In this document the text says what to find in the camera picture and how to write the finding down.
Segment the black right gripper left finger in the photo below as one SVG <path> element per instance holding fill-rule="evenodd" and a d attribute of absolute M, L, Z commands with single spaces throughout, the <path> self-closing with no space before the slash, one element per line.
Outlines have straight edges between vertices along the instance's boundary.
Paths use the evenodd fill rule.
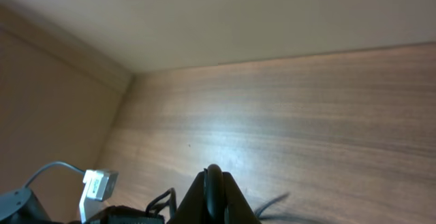
<path fill-rule="evenodd" d="M 198 173 L 168 224 L 206 224 L 206 171 Z"/>

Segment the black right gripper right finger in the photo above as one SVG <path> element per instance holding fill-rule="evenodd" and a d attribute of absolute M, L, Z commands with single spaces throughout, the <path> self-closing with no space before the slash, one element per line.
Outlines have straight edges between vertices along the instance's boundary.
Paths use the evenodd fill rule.
<path fill-rule="evenodd" d="M 226 202 L 225 224 L 260 224 L 231 173 L 224 172 L 223 181 Z"/>

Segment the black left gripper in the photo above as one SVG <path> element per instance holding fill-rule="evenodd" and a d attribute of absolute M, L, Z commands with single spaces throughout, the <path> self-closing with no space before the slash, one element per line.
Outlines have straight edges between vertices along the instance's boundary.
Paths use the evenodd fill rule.
<path fill-rule="evenodd" d="M 85 221 L 90 224 L 164 224 L 164 217 L 127 206 L 110 206 Z"/>

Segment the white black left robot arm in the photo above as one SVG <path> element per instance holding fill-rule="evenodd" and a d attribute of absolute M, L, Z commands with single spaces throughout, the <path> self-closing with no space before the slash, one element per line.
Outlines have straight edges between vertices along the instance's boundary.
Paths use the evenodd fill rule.
<path fill-rule="evenodd" d="M 1 223 L 6 224 L 55 224 L 48 216 L 40 201 L 28 188 L 16 189 L 1 195 Z M 127 206 L 110 206 L 92 216 L 85 223 L 146 223 L 164 224 L 160 215 L 153 217 L 145 211 Z"/>

